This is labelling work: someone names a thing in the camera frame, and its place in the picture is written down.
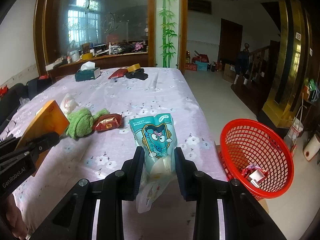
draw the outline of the red basket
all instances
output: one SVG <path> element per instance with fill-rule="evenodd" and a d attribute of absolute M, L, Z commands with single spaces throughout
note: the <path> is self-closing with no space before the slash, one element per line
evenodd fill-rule
<path fill-rule="evenodd" d="M 281 196 L 293 180 L 293 160 L 284 141 L 265 125 L 236 119 L 226 124 L 220 136 L 222 162 L 228 178 L 237 178 L 257 199 Z M 268 170 L 260 188 L 241 175 L 242 169 L 256 163 Z"/>

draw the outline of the tiled floor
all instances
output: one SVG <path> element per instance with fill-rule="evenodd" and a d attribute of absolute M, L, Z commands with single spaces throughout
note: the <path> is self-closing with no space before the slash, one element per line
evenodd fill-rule
<path fill-rule="evenodd" d="M 231 83 L 222 79 L 222 73 L 186 70 L 185 78 L 217 144 L 220 144 L 220 133 L 227 122 L 236 118 L 256 120 L 255 115 L 233 93 Z M 316 164 L 316 158 L 311 162 L 305 160 L 302 148 L 306 139 L 304 134 L 297 141 L 291 187 L 282 196 L 267 200 L 269 215 L 287 240 L 298 240 L 320 207 L 320 167 Z"/>

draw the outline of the green towel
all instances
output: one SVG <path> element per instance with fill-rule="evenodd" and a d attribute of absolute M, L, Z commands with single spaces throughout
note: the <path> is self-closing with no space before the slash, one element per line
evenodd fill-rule
<path fill-rule="evenodd" d="M 92 115 L 89 109 L 82 108 L 77 112 L 68 114 L 68 121 L 70 125 L 67 128 L 66 135 L 73 139 L 76 137 L 83 137 L 92 132 L 92 127 L 95 121 L 102 115 L 110 114 L 107 109 L 102 109 L 95 115 Z"/>

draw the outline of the purple floral bedsheet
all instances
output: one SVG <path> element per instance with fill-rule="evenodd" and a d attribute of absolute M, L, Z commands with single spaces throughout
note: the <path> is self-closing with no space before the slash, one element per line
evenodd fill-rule
<path fill-rule="evenodd" d="M 84 82 L 75 82 L 74 76 L 67 76 L 33 98 L 12 118 L 16 126 L 11 132 L 22 136 L 45 102 L 54 99 L 60 104 L 67 93 L 79 104 L 76 110 L 87 107 L 94 114 L 106 108 L 124 117 L 122 129 L 95 132 L 78 140 L 63 138 L 51 149 L 36 176 L 15 190 L 17 206 L 30 232 L 77 181 L 104 179 L 133 157 L 135 142 L 129 128 L 132 118 L 171 113 L 178 146 L 186 159 L 195 162 L 198 170 L 226 181 L 204 114 L 181 72 L 145 68 L 149 75 L 145 81 L 108 80 L 115 70 L 104 70 L 97 79 Z M 183 200 L 175 180 L 149 212 L 138 214 L 134 202 L 123 202 L 124 239 L 192 239 L 195 211 L 195 203 Z"/>

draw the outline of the yellow tape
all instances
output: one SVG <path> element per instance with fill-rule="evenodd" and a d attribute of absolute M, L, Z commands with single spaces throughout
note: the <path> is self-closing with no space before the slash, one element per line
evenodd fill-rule
<path fill-rule="evenodd" d="M 127 70 L 128 70 L 128 72 L 132 72 L 132 71 L 135 71 L 139 68 L 141 68 L 141 67 L 140 67 L 140 64 L 138 63 L 138 64 L 134 64 L 134 65 L 128 67 Z"/>
<path fill-rule="evenodd" d="M 93 58 L 92 52 L 86 53 L 82 55 L 82 60 L 87 60 Z"/>

